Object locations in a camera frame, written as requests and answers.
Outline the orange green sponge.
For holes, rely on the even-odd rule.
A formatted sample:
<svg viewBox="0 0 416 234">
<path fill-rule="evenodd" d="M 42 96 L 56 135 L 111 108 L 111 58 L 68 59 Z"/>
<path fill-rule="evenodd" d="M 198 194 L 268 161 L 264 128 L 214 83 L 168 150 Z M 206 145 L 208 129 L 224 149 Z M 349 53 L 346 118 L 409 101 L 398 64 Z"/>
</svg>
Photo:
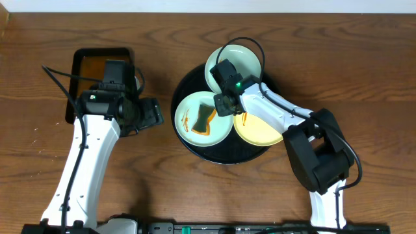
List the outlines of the orange green sponge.
<svg viewBox="0 0 416 234">
<path fill-rule="evenodd" d="M 216 115 L 216 109 L 207 105 L 200 105 L 198 110 L 198 117 L 196 123 L 192 126 L 192 132 L 209 136 L 210 135 L 210 122 Z"/>
</svg>

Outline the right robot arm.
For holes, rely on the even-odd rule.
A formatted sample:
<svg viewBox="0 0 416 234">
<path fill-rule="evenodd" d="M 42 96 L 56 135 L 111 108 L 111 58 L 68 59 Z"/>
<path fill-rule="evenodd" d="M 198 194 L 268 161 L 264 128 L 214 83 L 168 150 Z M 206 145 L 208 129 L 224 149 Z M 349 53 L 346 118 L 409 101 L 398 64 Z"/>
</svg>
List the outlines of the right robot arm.
<svg viewBox="0 0 416 234">
<path fill-rule="evenodd" d="M 220 116 L 247 112 L 282 135 L 292 171 L 310 194 L 311 224 L 344 228 L 342 195 L 349 187 L 349 169 L 358 163 L 358 157 L 334 115 L 326 109 L 313 112 L 288 102 L 261 77 L 243 77 L 228 59 L 216 63 L 210 73 L 220 87 L 214 97 Z"/>
</svg>

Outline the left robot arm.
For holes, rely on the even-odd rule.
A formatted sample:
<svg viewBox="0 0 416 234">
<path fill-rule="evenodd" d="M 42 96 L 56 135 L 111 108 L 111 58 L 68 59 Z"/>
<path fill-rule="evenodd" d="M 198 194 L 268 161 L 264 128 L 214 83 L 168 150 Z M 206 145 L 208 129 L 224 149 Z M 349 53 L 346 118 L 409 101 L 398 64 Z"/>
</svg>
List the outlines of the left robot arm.
<svg viewBox="0 0 416 234">
<path fill-rule="evenodd" d="M 25 224 L 23 233 L 140 233 L 136 218 L 124 214 L 100 225 L 98 200 L 109 157 L 116 142 L 130 133 L 161 125 L 155 98 L 140 98 L 141 71 L 123 60 L 107 60 L 105 73 L 93 89 L 73 99 L 74 134 L 70 152 L 51 202 L 39 224 Z"/>
</svg>

